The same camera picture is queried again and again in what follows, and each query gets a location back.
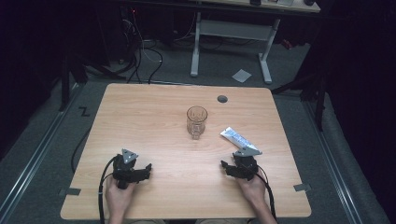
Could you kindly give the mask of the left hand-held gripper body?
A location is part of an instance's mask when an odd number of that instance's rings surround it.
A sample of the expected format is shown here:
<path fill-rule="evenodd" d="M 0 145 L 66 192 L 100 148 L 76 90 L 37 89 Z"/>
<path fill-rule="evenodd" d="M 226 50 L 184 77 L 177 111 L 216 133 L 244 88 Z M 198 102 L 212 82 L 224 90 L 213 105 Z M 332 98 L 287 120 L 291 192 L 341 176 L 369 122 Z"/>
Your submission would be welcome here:
<path fill-rule="evenodd" d="M 113 161 L 113 178 L 118 181 L 119 189 L 127 189 L 132 182 L 132 172 L 138 155 L 126 148 L 121 150 Z"/>

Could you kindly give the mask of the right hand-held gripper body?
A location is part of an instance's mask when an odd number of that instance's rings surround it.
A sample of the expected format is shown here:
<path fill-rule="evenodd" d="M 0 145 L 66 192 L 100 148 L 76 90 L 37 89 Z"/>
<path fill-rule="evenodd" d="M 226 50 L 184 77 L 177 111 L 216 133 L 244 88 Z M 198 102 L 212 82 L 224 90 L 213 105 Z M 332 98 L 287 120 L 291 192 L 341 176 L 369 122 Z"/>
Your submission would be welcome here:
<path fill-rule="evenodd" d="M 242 147 L 233 153 L 233 160 L 236 165 L 234 176 L 237 178 L 251 180 L 258 173 L 258 164 L 255 156 L 262 153 L 258 149 Z"/>

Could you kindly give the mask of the white blue toothpaste tube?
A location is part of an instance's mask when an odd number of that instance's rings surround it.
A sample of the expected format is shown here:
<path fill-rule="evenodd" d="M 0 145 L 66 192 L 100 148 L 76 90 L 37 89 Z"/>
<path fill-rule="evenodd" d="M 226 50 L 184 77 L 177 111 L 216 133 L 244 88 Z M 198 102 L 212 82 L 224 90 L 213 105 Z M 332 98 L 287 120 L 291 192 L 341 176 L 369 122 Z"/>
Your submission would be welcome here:
<path fill-rule="evenodd" d="M 220 133 L 220 135 L 225 137 L 239 148 L 249 147 L 257 150 L 253 144 L 251 144 L 244 136 L 235 131 L 232 127 L 227 127 Z"/>

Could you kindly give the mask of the clear glass cup with handle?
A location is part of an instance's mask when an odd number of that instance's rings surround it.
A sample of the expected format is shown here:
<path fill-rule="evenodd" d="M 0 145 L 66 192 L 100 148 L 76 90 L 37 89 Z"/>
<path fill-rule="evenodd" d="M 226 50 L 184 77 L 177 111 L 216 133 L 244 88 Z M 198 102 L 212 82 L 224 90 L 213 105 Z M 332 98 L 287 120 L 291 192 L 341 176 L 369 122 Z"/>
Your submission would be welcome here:
<path fill-rule="evenodd" d="M 208 118 L 206 109 L 202 106 L 192 106 L 187 111 L 187 131 L 193 140 L 198 140 L 205 131 L 205 122 Z"/>

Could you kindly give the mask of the person's right hand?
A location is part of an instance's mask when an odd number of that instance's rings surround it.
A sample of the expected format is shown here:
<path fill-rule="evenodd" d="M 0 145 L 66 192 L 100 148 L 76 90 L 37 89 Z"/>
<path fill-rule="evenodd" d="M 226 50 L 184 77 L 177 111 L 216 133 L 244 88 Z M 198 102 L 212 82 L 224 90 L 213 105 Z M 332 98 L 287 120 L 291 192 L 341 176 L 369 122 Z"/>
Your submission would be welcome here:
<path fill-rule="evenodd" d="M 265 185 L 263 176 L 260 172 L 255 174 L 252 179 L 246 180 L 243 178 L 236 178 L 245 199 L 253 207 L 260 207 L 266 205 L 265 202 Z"/>

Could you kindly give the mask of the person's left hand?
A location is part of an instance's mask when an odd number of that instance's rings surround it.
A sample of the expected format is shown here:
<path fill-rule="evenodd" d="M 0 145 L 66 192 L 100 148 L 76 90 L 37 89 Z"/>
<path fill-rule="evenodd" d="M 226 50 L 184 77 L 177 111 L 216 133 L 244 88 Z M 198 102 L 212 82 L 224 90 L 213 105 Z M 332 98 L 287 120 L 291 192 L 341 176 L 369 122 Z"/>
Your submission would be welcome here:
<path fill-rule="evenodd" d="M 126 189 L 120 189 L 112 176 L 106 180 L 106 203 L 111 217 L 124 217 L 131 204 L 134 187 L 135 183 L 132 183 Z"/>

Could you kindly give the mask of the grey paper sheet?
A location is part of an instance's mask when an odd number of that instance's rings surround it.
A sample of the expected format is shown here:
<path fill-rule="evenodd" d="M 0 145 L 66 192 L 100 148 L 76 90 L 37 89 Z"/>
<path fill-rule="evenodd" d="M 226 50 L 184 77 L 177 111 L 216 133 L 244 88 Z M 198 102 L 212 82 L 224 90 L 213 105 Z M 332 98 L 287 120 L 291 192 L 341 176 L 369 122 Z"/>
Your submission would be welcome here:
<path fill-rule="evenodd" d="M 238 72 L 236 72 L 233 75 L 233 79 L 240 83 L 246 82 L 250 77 L 251 77 L 251 74 L 243 69 L 240 69 Z"/>

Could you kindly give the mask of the black metal stand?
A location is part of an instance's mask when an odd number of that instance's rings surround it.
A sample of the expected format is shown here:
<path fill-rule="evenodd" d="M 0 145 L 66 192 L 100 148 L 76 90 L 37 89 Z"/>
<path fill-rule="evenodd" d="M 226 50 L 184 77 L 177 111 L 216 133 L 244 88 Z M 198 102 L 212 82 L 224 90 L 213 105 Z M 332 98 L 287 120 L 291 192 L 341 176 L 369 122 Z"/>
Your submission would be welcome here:
<path fill-rule="evenodd" d="M 314 122 L 317 128 L 322 132 L 322 117 L 325 109 L 325 92 L 327 84 L 327 75 L 325 73 L 315 73 L 306 77 L 300 77 L 281 87 L 271 90 L 272 94 L 280 94 L 287 90 L 301 90 L 300 99 L 302 101 L 315 101 Z"/>
<path fill-rule="evenodd" d="M 63 58 L 61 72 L 61 111 L 65 111 L 70 101 L 70 77 L 73 77 L 78 84 L 85 84 L 88 81 L 84 62 L 80 55 L 69 54 Z"/>

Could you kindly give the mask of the metal floor rail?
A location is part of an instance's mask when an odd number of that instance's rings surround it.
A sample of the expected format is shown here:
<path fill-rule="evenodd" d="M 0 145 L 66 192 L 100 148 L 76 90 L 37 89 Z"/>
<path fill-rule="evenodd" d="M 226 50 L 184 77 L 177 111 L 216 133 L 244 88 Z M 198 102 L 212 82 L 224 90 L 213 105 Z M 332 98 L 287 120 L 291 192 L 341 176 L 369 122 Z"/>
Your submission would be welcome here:
<path fill-rule="evenodd" d="M 346 213 L 349 224 L 363 224 L 360 212 L 358 211 L 349 187 L 347 186 L 347 183 L 335 161 L 325 134 L 318 128 L 318 125 L 316 124 L 313 106 L 307 102 L 302 102 L 302 105 L 319 141 L 323 160 L 325 161 L 332 183 Z"/>
<path fill-rule="evenodd" d="M 62 105 L 62 90 L 56 87 L 50 99 L 34 113 L 6 157 L 0 161 L 0 224 L 6 224 L 12 216 L 50 150 L 50 144 L 70 105 L 83 88 L 83 84 L 74 84 L 69 92 L 70 99 Z"/>

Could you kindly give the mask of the wooden desk with white frame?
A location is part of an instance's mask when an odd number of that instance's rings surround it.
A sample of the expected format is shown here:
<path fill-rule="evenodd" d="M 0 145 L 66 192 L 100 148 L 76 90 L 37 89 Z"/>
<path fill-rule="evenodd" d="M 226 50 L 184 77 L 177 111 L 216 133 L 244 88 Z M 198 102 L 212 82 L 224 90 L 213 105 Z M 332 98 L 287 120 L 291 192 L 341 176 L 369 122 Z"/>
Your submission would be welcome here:
<path fill-rule="evenodd" d="M 249 9 L 269 9 L 274 12 L 297 12 L 319 13 L 320 7 L 304 0 L 197 0 L 198 6 L 204 4 L 220 4 L 221 6 L 248 7 Z M 268 25 L 253 24 L 237 21 L 225 21 L 215 19 L 202 19 L 201 13 L 196 13 L 194 48 L 191 58 L 191 76 L 199 74 L 200 62 L 200 37 L 202 35 L 229 37 L 245 40 L 264 41 L 265 45 L 258 54 L 258 60 L 262 70 L 263 80 L 266 84 L 272 83 L 272 77 L 268 68 L 267 57 L 276 37 L 281 19 L 275 17 Z"/>

